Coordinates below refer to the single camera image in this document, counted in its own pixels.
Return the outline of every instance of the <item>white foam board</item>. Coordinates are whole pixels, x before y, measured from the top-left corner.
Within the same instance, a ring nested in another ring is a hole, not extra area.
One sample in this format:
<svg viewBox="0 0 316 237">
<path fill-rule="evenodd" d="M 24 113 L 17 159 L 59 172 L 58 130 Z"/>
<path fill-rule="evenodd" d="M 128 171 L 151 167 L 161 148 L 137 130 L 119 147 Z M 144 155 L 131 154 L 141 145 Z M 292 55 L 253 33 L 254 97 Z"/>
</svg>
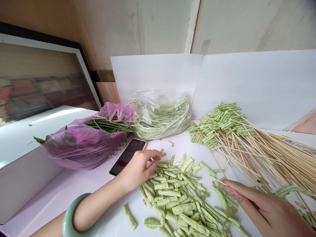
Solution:
<svg viewBox="0 0 316 237">
<path fill-rule="evenodd" d="M 283 130 L 316 105 L 316 50 L 205 55 L 192 119 L 237 102 L 262 129 Z"/>
<path fill-rule="evenodd" d="M 165 89 L 175 94 L 188 92 L 190 105 L 201 71 L 203 55 L 159 54 L 111 57 L 122 104 L 132 101 L 142 89 Z"/>
</svg>

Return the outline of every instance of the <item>woman's right hand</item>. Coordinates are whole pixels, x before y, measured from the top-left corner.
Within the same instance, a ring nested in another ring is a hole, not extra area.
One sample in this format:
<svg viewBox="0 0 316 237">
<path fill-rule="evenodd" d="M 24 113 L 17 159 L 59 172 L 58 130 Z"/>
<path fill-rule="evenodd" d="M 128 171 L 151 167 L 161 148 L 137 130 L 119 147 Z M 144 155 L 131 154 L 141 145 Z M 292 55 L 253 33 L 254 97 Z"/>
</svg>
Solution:
<svg viewBox="0 0 316 237">
<path fill-rule="evenodd" d="M 316 236 L 313 228 L 285 199 L 231 180 L 224 183 L 227 186 L 222 184 L 221 187 L 236 199 L 264 237 Z"/>
</svg>

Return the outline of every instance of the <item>green bracelet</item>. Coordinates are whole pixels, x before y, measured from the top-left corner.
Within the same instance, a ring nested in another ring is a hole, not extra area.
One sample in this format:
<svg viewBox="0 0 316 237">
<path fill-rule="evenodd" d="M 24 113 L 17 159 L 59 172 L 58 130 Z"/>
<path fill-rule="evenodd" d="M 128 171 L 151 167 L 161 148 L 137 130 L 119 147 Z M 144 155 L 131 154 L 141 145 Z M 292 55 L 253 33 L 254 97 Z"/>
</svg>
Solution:
<svg viewBox="0 0 316 237">
<path fill-rule="evenodd" d="M 64 220 L 63 220 L 63 237 L 88 237 L 92 236 L 93 232 L 95 231 L 96 227 L 99 224 L 99 220 L 95 222 L 95 224 L 88 229 L 86 232 L 79 233 L 75 230 L 72 224 L 72 217 L 73 212 L 75 211 L 77 205 L 91 193 L 86 193 L 77 197 L 72 204 L 70 204 L 68 210 L 65 213 Z"/>
</svg>

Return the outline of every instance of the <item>woman's left hand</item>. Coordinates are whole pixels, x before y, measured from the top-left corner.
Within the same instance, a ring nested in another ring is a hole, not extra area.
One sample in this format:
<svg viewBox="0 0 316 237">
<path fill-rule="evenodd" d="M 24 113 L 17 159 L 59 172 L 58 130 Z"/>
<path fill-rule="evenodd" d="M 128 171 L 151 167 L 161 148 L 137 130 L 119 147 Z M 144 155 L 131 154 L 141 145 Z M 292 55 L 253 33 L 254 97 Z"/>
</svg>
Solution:
<svg viewBox="0 0 316 237">
<path fill-rule="evenodd" d="M 157 150 L 137 151 L 116 178 L 120 180 L 122 187 L 127 192 L 130 192 L 149 179 L 161 157 L 163 157 L 163 154 Z M 146 168 L 147 161 L 152 162 L 148 168 Z"/>
</svg>

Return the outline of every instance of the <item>smartphone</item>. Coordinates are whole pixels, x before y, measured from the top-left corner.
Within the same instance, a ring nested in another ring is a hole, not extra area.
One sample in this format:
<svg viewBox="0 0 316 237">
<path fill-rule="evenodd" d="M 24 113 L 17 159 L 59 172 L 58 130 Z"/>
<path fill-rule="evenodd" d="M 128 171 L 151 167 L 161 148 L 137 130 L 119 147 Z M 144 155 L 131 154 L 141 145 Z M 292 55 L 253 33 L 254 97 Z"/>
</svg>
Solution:
<svg viewBox="0 0 316 237">
<path fill-rule="evenodd" d="M 134 153 L 139 150 L 144 150 L 146 145 L 147 142 L 145 141 L 132 139 L 116 161 L 115 165 L 110 170 L 110 176 L 117 176 L 132 159 Z"/>
</svg>

